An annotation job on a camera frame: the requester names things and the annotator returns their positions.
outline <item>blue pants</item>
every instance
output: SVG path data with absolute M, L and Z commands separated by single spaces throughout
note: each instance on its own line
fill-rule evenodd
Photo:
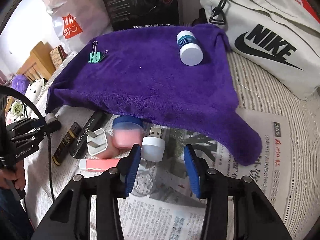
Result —
M 34 230 L 12 192 L 0 188 L 0 239 L 30 240 Z

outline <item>red logo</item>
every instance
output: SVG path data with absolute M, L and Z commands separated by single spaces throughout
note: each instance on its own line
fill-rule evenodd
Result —
M 69 14 L 63 17 L 63 36 L 66 39 L 72 38 L 82 32 L 80 25 L 76 22 L 76 18 Z

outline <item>purple cloth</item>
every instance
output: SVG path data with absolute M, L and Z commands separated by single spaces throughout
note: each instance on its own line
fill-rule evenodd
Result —
M 24 95 L 27 91 L 29 84 L 30 84 L 30 81 L 28 80 L 27 77 L 25 77 L 24 75 L 16 75 L 12 79 L 11 88 L 13 88 L 14 90 L 17 90 L 18 92 Z
M 190 30 L 204 53 L 197 66 L 184 65 L 176 37 Z M 235 112 L 226 49 L 228 38 L 214 25 L 152 27 L 95 38 L 97 51 L 109 50 L 89 64 L 93 40 L 66 66 L 49 89 L 46 112 L 62 105 L 133 115 L 151 123 L 194 130 L 228 148 L 242 165 L 255 162 L 261 139 Z

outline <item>human hand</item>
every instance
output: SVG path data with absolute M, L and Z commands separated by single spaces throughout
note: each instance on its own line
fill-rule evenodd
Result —
M 16 164 L 16 171 L 9 171 L 7 169 L 0 170 L 0 188 L 10 189 L 5 179 L 15 180 L 14 187 L 16 189 L 23 190 L 26 186 L 26 178 L 24 176 L 25 171 L 23 168 L 23 160 Z

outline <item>nike logo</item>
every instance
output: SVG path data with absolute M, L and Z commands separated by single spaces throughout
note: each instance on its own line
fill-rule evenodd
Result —
M 248 32 L 241 34 L 238 38 L 235 40 L 235 47 L 241 51 L 242 53 L 262 57 L 266 59 L 270 59 L 282 64 L 286 64 L 288 66 L 300 69 L 303 71 L 303 69 L 289 63 L 286 61 L 286 58 L 284 58 L 284 55 L 290 56 L 292 52 L 296 51 L 297 49 L 289 44 L 287 41 L 284 41 L 282 37 L 279 35 L 276 35 L 274 32 L 270 32 L 269 29 L 265 28 L 263 30 L 263 26 L 258 24 L 254 30 L 248 34 L 246 37 L 247 40 L 251 41 L 253 39 L 253 43 L 257 44 L 258 46 L 264 48 L 266 51 L 271 51 L 271 54 L 267 52 L 263 52 L 258 49 L 251 48 L 248 46 L 245 42 L 245 36 Z

